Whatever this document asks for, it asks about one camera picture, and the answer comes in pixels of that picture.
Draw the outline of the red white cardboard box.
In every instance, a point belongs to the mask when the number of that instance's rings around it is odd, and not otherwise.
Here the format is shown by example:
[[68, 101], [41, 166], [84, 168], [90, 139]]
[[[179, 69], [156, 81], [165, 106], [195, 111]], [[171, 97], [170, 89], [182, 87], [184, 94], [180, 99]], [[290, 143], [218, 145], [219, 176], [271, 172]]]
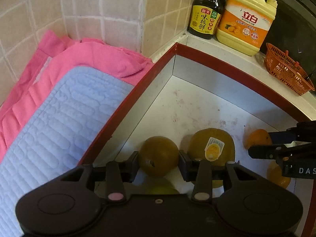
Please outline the red white cardboard box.
[[174, 44], [158, 55], [81, 163], [103, 166], [113, 159], [125, 160], [156, 135], [187, 150], [195, 132], [213, 127], [232, 136], [236, 161], [265, 176], [269, 161], [248, 156], [246, 135], [315, 120], [315, 98], [309, 93], [298, 96], [280, 84], [260, 60], [261, 56], [249, 58], [210, 43]]

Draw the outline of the light blue quilted mat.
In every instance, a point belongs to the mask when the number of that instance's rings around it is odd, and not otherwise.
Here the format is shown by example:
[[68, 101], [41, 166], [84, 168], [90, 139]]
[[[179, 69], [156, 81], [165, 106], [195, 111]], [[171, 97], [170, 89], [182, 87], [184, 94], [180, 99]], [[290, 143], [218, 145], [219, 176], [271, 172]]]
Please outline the light blue quilted mat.
[[74, 168], [132, 88], [87, 66], [59, 80], [1, 162], [1, 236], [22, 236], [18, 200]]

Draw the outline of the large orange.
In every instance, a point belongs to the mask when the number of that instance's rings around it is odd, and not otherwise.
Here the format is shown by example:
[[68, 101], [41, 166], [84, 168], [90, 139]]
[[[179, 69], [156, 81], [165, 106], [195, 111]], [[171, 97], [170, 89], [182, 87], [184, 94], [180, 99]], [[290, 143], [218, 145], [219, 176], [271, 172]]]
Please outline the large orange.
[[272, 139], [266, 130], [258, 129], [251, 133], [245, 133], [243, 139], [244, 148], [248, 150], [252, 146], [272, 145]]

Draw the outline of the smooth brown passion fruit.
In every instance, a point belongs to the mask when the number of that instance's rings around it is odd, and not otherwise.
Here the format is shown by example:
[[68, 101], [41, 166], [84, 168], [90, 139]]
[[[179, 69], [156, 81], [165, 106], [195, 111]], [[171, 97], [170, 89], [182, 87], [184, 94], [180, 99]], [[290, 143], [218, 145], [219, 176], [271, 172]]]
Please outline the smooth brown passion fruit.
[[142, 144], [138, 161], [148, 176], [161, 178], [177, 167], [179, 150], [169, 138], [153, 136]]

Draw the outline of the mandarin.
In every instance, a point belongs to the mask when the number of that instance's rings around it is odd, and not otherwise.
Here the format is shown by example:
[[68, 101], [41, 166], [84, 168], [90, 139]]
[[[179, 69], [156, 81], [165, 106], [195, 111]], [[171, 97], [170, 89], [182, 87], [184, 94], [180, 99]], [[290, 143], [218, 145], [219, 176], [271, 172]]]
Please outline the mandarin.
[[266, 177], [270, 182], [284, 189], [286, 189], [291, 182], [291, 178], [282, 176], [282, 169], [275, 161], [272, 161], [268, 166]]

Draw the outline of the yellow detergent jug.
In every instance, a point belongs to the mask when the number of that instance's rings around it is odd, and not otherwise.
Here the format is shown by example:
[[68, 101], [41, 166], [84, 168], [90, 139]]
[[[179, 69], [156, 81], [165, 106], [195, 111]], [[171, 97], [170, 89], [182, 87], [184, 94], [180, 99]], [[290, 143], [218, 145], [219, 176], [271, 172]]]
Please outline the yellow detergent jug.
[[277, 0], [226, 0], [216, 38], [248, 56], [254, 56], [275, 19]]

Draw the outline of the pink towel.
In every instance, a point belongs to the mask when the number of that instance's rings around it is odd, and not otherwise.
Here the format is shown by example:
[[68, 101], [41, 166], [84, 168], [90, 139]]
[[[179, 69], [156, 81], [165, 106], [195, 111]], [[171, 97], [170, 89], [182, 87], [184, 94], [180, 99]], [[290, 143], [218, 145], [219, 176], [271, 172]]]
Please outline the pink towel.
[[140, 53], [110, 46], [99, 39], [77, 41], [46, 31], [20, 79], [1, 105], [1, 158], [57, 82], [81, 65], [135, 86], [154, 64]]

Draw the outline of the dark soy sauce bottle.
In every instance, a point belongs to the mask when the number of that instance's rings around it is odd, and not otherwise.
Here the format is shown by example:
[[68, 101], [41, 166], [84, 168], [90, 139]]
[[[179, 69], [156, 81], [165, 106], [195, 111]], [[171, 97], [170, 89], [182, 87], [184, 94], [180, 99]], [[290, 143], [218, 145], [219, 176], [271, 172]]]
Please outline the dark soy sauce bottle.
[[218, 27], [224, 6], [221, 0], [194, 0], [188, 31], [192, 35], [209, 40]]

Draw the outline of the orange plastic basket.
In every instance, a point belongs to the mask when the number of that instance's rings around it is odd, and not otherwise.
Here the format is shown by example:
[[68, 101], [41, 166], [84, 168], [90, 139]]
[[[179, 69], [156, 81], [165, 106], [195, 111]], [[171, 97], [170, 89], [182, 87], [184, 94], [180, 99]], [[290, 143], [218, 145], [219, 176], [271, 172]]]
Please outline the orange plastic basket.
[[269, 74], [280, 80], [299, 96], [315, 91], [314, 84], [298, 61], [289, 57], [289, 51], [281, 51], [271, 43], [266, 43], [267, 53], [264, 60]]

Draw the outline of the brown kiwi with sticker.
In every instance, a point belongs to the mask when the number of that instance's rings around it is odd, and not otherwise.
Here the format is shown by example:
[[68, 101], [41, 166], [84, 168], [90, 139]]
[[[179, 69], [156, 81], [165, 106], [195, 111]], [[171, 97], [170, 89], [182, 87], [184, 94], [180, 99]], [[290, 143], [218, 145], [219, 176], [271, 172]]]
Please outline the brown kiwi with sticker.
[[235, 160], [235, 144], [228, 132], [207, 128], [191, 137], [187, 154], [193, 161], [208, 160], [212, 166], [225, 166]]

